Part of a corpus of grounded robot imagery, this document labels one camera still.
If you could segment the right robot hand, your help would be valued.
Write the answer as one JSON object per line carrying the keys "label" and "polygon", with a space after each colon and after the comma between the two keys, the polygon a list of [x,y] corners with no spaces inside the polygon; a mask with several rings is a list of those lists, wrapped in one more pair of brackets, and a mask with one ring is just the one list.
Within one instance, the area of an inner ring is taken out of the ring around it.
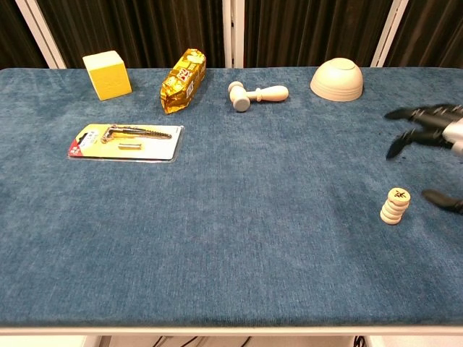
{"label": "right robot hand", "polygon": [[398,108],[384,116],[389,120],[405,119],[420,124],[423,130],[412,129],[400,134],[391,143],[386,158],[395,158],[412,143],[442,147],[462,155],[462,106],[438,104],[421,108]]}

